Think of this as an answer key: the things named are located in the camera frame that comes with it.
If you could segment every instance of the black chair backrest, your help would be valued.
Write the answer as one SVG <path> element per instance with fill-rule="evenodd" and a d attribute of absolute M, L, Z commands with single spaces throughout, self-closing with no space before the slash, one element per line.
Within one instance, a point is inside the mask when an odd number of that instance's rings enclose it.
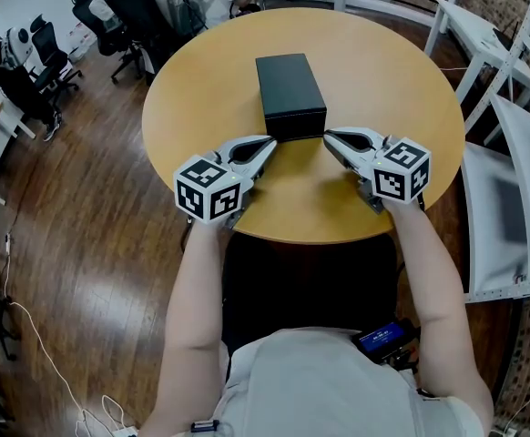
<path fill-rule="evenodd" d="M 156 0 L 106 0 L 125 23 L 132 39 L 143 42 L 175 37 L 175 31 L 159 11 Z"/>
<path fill-rule="evenodd" d="M 91 13 L 89 5 L 93 0 L 73 0 L 75 6 L 73 6 L 73 15 L 81 23 L 87 26 L 91 31 L 95 33 L 97 37 L 104 36 L 106 33 L 105 25 L 98 17 Z"/>
<path fill-rule="evenodd" d="M 38 29 L 32 36 L 32 43 L 40 56 L 40 61 L 45 65 L 52 55 L 61 52 L 56 44 L 55 27 L 52 23 L 46 23 Z"/>

